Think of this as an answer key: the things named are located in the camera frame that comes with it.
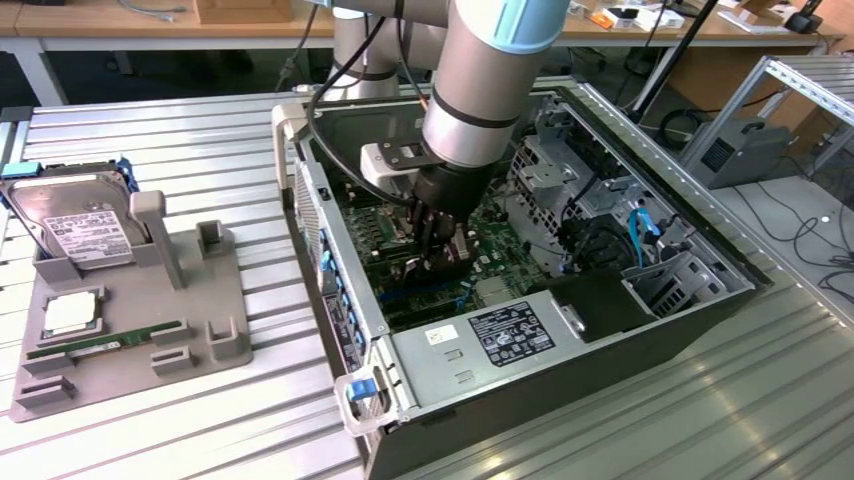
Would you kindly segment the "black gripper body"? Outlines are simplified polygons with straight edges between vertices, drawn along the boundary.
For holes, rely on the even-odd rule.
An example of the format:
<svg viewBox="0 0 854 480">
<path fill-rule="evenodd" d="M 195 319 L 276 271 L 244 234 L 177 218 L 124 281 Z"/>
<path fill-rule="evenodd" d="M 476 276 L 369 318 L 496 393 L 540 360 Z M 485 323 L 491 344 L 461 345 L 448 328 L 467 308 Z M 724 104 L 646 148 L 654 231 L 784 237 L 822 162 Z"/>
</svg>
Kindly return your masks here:
<svg viewBox="0 0 854 480">
<path fill-rule="evenodd" d="M 451 163 L 421 168 L 412 189 L 412 218 L 423 220 L 429 214 L 444 214 L 465 222 L 481 203 L 493 171 L 492 165 L 467 168 Z"/>
</svg>

